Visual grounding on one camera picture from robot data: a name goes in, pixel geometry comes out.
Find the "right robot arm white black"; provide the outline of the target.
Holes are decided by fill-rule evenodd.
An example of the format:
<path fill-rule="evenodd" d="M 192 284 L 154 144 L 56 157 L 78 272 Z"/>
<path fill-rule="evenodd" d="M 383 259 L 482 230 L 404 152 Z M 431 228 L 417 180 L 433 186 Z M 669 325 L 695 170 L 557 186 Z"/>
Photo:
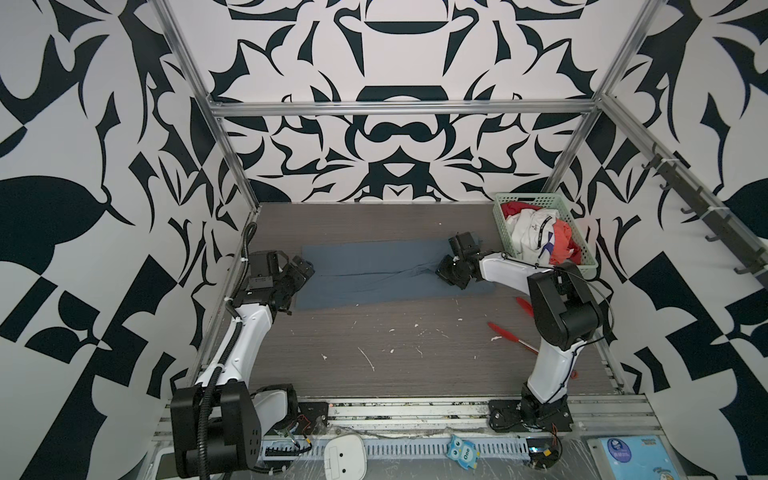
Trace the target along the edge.
<path fill-rule="evenodd" d="M 511 410 L 494 409 L 491 428 L 504 432 L 517 426 L 548 427 L 565 412 L 578 356 L 607 325 L 589 282 L 570 260 L 536 267 L 507 253 L 483 252 L 469 232 L 451 237 L 449 245 L 451 253 L 441 260 L 438 277 L 462 290 L 473 281 L 486 281 L 527 294 L 541 338 L 520 402 Z"/>

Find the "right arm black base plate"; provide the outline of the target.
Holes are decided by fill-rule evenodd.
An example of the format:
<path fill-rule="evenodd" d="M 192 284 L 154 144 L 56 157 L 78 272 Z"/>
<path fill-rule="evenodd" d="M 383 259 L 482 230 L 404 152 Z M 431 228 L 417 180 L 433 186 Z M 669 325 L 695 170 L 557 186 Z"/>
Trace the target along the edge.
<path fill-rule="evenodd" d="M 497 433 L 570 432 L 573 417 L 566 401 L 540 404 L 534 397 L 488 402 L 489 427 Z"/>

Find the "grey blue t shirt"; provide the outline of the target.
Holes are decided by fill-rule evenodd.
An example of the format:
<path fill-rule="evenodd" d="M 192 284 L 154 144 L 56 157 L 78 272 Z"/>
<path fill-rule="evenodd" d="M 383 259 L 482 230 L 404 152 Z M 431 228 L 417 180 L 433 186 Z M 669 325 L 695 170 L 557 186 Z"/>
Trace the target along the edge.
<path fill-rule="evenodd" d="M 450 253 L 445 239 L 304 246 L 301 257 L 315 273 L 296 295 L 295 306 L 322 310 L 494 292 L 488 282 L 471 282 L 462 290 L 441 280 L 436 271 Z"/>

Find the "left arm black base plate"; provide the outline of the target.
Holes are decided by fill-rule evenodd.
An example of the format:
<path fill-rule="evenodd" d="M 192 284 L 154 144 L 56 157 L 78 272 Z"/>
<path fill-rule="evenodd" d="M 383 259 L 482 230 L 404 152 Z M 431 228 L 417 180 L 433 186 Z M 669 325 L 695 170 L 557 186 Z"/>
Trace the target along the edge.
<path fill-rule="evenodd" d="M 296 436 L 310 436 L 320 433 L 327 426 L 330 405 L 325 401 L 300 401 L 298 415 L 290 427 Z"/>

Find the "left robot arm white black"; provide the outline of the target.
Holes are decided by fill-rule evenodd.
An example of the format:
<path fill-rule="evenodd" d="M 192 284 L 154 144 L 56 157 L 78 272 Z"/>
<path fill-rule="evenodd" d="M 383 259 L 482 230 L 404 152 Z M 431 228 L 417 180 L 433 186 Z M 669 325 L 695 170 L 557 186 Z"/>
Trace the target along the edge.
<path fill-rule="evenodd" d="M 250 391 L 247 382 L 259 349 L 278 314 L 314 274 L 313 265 L 280 250 L 250 252 L 257 226 L 243 232 L 243 269 L 224 300 L 228 330 L 212 363 L 170 403 L 175 467 L 183 479 L 228 479 L 237 471 L 278 475 L 287 461 L 262 458 L 263 438 L 286 433 L 297 422 L 299 403 L 292 384 Z"/>

